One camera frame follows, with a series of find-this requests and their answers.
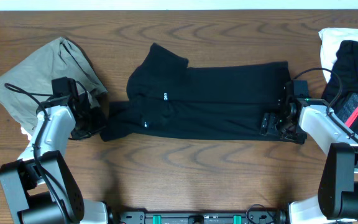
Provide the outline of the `black Sydrogen polo shirt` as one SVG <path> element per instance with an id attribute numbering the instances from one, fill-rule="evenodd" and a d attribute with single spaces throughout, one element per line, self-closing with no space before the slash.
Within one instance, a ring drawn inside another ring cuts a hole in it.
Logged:
<path id="1" fill-rule="evenodd" d="M 193 68 L 153 44 L 129 77 L 127 101 L 110 104 L 100 136 L 130 134 L 200 139 L 276 141 L 260 133 L 265 113 L 278 113 L 290 81 L 287 62 Z"/>

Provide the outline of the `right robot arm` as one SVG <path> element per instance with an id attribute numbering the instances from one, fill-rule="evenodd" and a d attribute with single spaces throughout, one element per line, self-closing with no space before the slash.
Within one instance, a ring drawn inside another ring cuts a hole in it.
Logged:
<path id="1" fill-rule="evenodd" d="M 323 99 L 287 96 L 279 113 L 265 113 L 264 136 L 303 144 L 310 135 L 326 155 L 318 194 L 288 206 L 290 223 L 358 222 L 358 135 Z"/>

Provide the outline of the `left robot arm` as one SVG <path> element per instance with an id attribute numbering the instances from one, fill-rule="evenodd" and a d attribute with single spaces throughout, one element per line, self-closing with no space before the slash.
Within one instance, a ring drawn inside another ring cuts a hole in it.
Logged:
<path id="1" fill-rule="evenodd" d="M 83 198 L 63 158 L 71 138 L 91 135 L 87 95 L 55 92 L 38 106 L 34 137 L 18 160 L 0 168 L 14 223 L 112 223 L 104 202 Z"/>

